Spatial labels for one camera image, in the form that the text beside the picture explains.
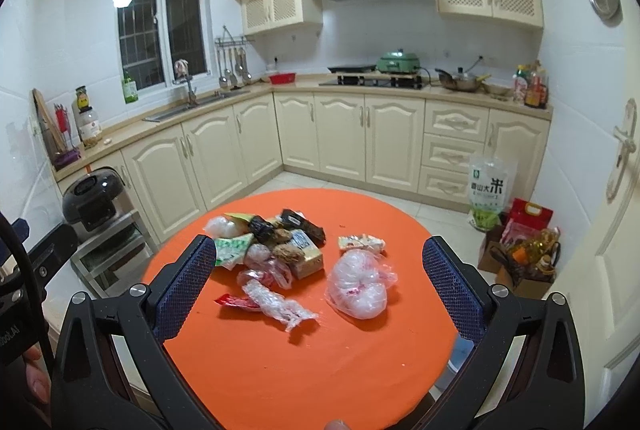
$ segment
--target orange tablecloth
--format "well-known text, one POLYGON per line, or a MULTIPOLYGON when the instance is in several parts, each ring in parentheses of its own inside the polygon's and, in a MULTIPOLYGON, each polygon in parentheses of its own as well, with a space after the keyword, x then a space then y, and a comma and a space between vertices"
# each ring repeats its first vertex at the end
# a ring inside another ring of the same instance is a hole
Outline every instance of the orange tablecloth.
POLYGON ((354 320, 324 300, 318 272, 278 291, 320 315, 289 335, 261 313, 223 308, 223 293, 244 296, 236 270, 216 268, 182 330, 165 348, 204 405, 228 430, 321 430, 343 419, 352 430, 380 430, 407 415, 440 375, 456 330, 422 269, 429 232, 377 199, 341 190, 296 189, 243 198, 176 234, 153 258, 144 281, 173 262, 211 217, 224 212, 270 217, 283 208, 322 226, 324 268, 339 258, 338 235, 370 233, 386 240, 398 284, 386 311, 354 320))

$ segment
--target drawer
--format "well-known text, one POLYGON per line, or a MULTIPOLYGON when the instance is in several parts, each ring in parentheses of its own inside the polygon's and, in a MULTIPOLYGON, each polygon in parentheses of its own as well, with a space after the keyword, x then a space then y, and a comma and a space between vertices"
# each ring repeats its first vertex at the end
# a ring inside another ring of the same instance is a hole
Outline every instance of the drawer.
POLYGON ((422 139, 422 164, 454 172, 469 171, 469 157, 482 155, 484 144, 455 137, 424 134, 422 139))
POLYGON ((427 100, 424 132, 484 143, 489 109, 427 100))
POLYGON ((418 194, 456 203, 468 203, 467 184, 468 176, 466 174, 423 166, 420 169, 418 194))

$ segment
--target beige countertop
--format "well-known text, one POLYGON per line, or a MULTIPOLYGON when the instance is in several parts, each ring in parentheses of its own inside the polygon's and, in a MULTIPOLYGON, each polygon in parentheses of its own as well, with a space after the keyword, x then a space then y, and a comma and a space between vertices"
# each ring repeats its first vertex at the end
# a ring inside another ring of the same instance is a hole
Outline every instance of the beige countertop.
MULTIPOLYGON (((160 107, 152 111, 148 111, 138 118, 132 118, 131 120, 123 121, 118 125, 114 125, 105 131, 103 141, 111 138, 111 143, 105 145, 101 141, 96 147, 86 149, 82 152, 82 157, 73 162, 71 165, 65 168, 54 171, 53 176, 56 181, 61 181, 67 176, 73 174, 84 168, 85 166, 93 163, 94 161, 112 153, 117 150, 130 145, 134 141, 138 141, 150 134, 157 133, 183 121, 196 118, 200 115, 210 113, 223 109, 230 105, 244 102, 258 96, 264 96, 271 92, 284 93, 284 92, 302 92, 302 93, 345 93, 345 94, 364 94, 364 95, 377 95, 377 96, 396 96, 404 98, 423 98, 426 100, 438 100, 442 102, 452 102, 457 104, 465 104, 471 106, 486 107, 492 109, 500 109, 502 111, 510 111, 512 113, 518 113, 534 118, 541 118, 543 120, 551 121, 553 110, 551 106, 547 109, 532 109, 530 107, 517 105, 510 99, 507 101, 498 100, 484 93, 462 93, 458 91, 449 91, 440 86, 425 86, 421 90, 416 89, 399 89, 394 87, 364 87, 364 86, 320 86, 319 84, 329 81, 332 76, 329 74, 323 75, 302 75, 297 78, 296 82, 292 84, 280 84, 271 85, 268 83, 256 83, 245 87, 249 92, 238 96, 230 97, 219 102, 207 104, 205 106, 186 111, 175 117, 160 121, 159 123, 153 123, 151 121, 143 121, 143 117, 147 117, 151 114, 158 113, 162 110, 170 109, 178 105, 172 104, 165 107, 160 107)), ((203 97, 211 95, 210 93, 202 94, 203 97)))

